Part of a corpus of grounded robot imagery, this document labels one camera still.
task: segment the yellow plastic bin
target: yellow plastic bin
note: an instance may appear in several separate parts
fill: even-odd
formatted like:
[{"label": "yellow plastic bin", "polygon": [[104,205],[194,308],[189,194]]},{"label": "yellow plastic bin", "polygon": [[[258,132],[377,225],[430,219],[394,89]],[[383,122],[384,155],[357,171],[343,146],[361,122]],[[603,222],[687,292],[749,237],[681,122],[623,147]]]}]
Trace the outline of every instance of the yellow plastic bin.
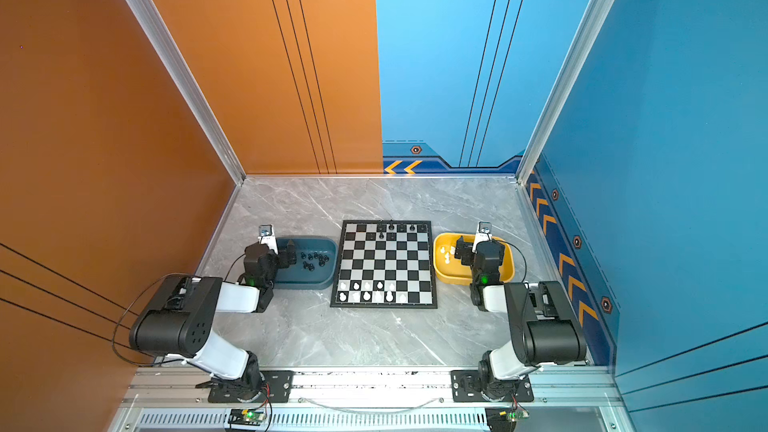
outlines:
[{"label": "yellow plastic bin", "polygon": [[[435,254],[432,258],[435,264],[437,278],[441,282],[455,285],[470,285],[472,283],[472,270],[468,265],[462,265],[460,259],[454,258],[451,254],[451,247],[456,246],[459,237],[464,237],[464,241],[470,244],[475,242],[475,234],[455,234],[453,232],[444,232],[435,238],[435,244],[432,248]],[[504,263],[499,268],[502,276],[502,282],[509,282],[514,277],[514,261],[512,260],[512,247],[504,245]]]}]

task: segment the gray marble surface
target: gray marble surface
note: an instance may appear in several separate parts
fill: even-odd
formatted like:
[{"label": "gray marble surface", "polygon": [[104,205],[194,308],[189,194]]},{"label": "gray marble surface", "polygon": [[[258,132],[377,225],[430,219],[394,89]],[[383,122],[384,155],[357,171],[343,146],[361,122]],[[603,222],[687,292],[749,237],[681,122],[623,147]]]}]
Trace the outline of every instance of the gray marble surface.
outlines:
[{"label": "gray marble surface", "polygon": [[[345,219],[430,220],[432,234],[474,232],[493,224],[494,235],[522,250],[528,279],[547,277],[534,253],[510,178],[248,178],[204,270],[223,277],[261,224],[278,237],[316,235],[338,242]],[[515,258],[515,280],[524,265]],[[242,261],[230,280],[243,272]],[[218,313],[214,330],[252,350],[262,365],[475,366],[486,350],[504,345],[504,314],[480,312],[467,287],[437,281],[438,308],[331,308],[331,288],[276,290],[262,314]]]}]

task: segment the orange chevron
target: orange chevron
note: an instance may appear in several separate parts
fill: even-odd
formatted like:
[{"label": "orange chevron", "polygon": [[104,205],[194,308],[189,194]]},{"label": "orange chevron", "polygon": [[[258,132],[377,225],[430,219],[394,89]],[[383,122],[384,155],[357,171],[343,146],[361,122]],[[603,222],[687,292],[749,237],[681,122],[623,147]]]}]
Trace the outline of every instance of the orange chevron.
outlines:
[{"label": "orange chevron", "polygon": [[547,222],[552,222],[553,224],[558,223],[558,221],[554,220],[554,217],[544,214],[544,224],[542,226],[542,228],[544,229],[544,235],[547,235]]},{"label": "orange chevron", "polygon": [[416,172],[413,171],[413,168],[416,167],[420,163],[422,163],[422,161],[417,160],[416,162],[414,162],[410,166],[406,167],[406,172],[408,172],[409,174],[414,174],[415,175]]},{"label": "orange chevron", "polygon": [[578,303],[578,322],[581,324],[581,326],[584,326],[584,312],[587,312],[592,317],[594,317],[594,320],[599,321],[597,312],[592,310],[592,307],[589,305],[586,305],[582,301],[579,301]]},{"label": "orange chevron", "polygon": [[574,285],[576,287],[579,287],[584,292],[587,291],[587,289],[584,288],[584,284],[582,283],[582,281],[574,278],[574,276],[571,275],[570,277],[568,277],[568,298],[570,298],[571,300],[574,300]]},{"label": "orange chevron", "polygon": [[561,276],[562,276],[562,274],[563,274],[563,263],[564,263],[564,262],[567,262],[568,264],[571,264],[571,265],[573,265],[574,267],[576,267],[576,264],[574,264],[574,260],[573,260],[572,258],[570,258],[569,256],[567,256],[566,254],[562,254],[562,253],[561,253],[561,254],[560,254],[560,275],[561,275]]},{"label": "orange chevron", "polygon": [[534,188],[541,188],[539,184],[531,184],[531,202],[533,201],[533,189]]},{"label": "orange chevron", "polygon": [[389,172],[390,174],[392,174],[394,176],[395,174],[397,174],[397,172],[395,172],[392,169],[395,168],[395,167],[398,167],[400,165],[400,162],[402,162],[402,160],[395,160],[394,162],[392,162],[392,164],[389,167],[384,169],[385,172]]},{"label": "orange chevron", "polygon": [[545,198],[537,198],[536,199],[536,217],[541,217],[540,211],[542,209],[542,204],[545,206],[548,206],[549,202],[547,202],[547,199]]}]

